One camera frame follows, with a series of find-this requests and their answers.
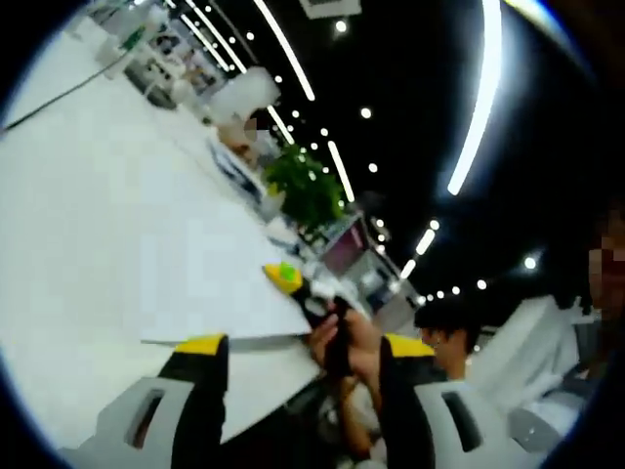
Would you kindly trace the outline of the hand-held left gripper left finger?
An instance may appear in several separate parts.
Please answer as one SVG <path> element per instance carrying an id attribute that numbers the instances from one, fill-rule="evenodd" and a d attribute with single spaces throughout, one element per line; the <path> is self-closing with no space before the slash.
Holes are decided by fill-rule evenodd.
<path id="1" fill-rule="evenodd" d="M 97 420 L 99 468 L 211 468 L 226 420 L 229 338 L 177 345 L 157 375 L 115 398 Z"/>

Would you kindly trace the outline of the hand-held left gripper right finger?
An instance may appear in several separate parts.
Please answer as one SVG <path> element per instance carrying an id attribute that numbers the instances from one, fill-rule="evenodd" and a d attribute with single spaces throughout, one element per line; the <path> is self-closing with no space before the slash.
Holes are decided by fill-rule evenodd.
<path id="1" fill-rule="evenodd" d="M 443 380 L 420 340 L 383 336 L 380 392 L 389 468 L 511 466 L 503 416 L 474 387 Z"/>

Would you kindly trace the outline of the person's right hand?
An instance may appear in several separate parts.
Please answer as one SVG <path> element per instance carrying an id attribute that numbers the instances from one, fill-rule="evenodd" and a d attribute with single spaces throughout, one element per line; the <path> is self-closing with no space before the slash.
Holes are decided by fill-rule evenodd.
<path id="1" fill-rule="evenodd" d="M 360 312 L 348 310 L 342 322 L 348 333 L 347 358 L 353 375 L 362 383 L 379 378 L 381 331 Z M 308 338 L 308 346 L 314 361 L 324 370 L 330 371 L 330 360 L 326 358 L 329 344 L 339 332 L 339 319 L 331 314 L 315 328 Z"/>

